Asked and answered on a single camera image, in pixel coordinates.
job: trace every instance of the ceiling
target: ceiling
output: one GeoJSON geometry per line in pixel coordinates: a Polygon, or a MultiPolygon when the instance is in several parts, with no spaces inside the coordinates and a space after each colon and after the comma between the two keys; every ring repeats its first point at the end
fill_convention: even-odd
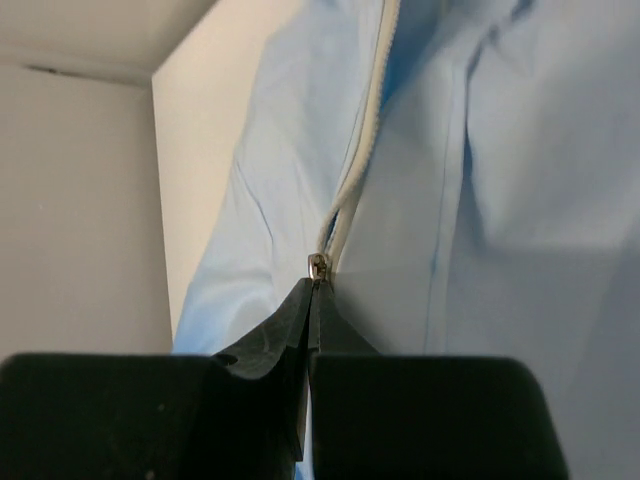
{"type": "Polygon", "coordinates": [[[0,47],[153,72],[215,0],[0,0],[0,47]]]}

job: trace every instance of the zipper pull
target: zipper pull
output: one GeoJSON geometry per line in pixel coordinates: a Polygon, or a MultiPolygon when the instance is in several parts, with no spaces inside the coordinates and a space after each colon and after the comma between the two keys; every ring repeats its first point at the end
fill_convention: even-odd
{"type": "Polygon", "coordinates": [[[313,253],[309,255],[307,262],[309,266],[309,278],[314,282],[329,281],[329,270],[331,262],[324,253],[313,253]]]}

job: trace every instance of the gray surface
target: gray surface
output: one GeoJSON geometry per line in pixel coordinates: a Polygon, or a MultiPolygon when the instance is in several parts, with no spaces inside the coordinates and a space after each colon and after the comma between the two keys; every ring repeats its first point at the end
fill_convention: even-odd
{"type": "Polygon", "coordinates": [[[0,358],[164,352],[151,93],[0,67],[0,358]]]}

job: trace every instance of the white zipper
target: white zipper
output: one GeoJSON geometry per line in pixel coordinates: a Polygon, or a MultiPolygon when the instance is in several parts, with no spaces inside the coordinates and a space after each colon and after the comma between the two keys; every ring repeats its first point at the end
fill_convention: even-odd
{"type": "Polygon", "coordinates": [[[360,181],[367,168],[369,158],[376,140],[379,123],[380,103],[384,84],[387,62],[393,43],[393,37],[398,25],[400,0],[385,0],[380,18],[380,30],[376,42],[376,52],[373,59],[373,69],[369,92],[364,109],[362,129],[353,155],[353,161],[344,181],[333,201],[331,210],[325,218],[318,237],[318,252],[330,260],[333,266],[338,265],[342,248],[346,241],[351,221],[360,198],[360,181]]]}

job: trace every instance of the blue garment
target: blue garment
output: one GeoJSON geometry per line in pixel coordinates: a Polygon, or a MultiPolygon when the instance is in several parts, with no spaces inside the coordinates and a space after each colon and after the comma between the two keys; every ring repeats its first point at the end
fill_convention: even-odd
{"type": "MultiPolygon", "coordinates": [[[[383,7],[310,0],[267,45],[176,352],[233,343],[305,276],[383,7]]],[[[383,352],[524,361],[578,479],[640,478],[639,24],[635,0],[404,0],[336,227],[343,315],[383,352]]]]}

